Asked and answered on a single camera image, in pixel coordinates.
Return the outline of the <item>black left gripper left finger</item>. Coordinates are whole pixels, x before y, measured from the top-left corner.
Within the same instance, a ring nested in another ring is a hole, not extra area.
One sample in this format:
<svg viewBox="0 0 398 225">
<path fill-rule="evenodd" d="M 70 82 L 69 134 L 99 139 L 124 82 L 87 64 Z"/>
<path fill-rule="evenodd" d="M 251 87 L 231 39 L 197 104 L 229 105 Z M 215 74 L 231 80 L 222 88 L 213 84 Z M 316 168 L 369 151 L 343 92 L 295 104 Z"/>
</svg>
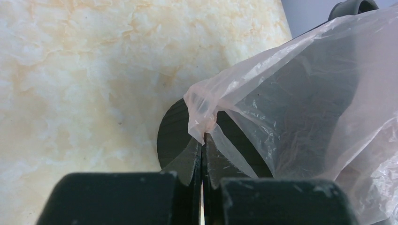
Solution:
<svg viewBox="0 0 398 225">
<path fill-rule="evenodd" d="M 202 145 L 192 138 L 185 149 L 164 169 L 175 175 L 172 225 L 199 225 L 201 222 L 201 152 Z"/>
</svg>

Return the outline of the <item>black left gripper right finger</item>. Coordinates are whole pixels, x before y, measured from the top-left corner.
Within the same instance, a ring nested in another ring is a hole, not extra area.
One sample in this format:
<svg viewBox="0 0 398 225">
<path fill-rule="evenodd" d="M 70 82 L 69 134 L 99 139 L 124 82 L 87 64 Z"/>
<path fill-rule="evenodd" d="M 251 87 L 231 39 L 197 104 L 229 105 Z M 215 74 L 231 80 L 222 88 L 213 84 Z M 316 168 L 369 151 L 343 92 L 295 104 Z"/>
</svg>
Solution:
<svg viewBox="0 0 398 225">
<path fill-rule="evenodd" d="M 249 194 L 255 179 L 234 166 L 205 134 L 202 150 L 204 217 L 206 225 L 257 225 L 256 210 Z"/>
</svg>

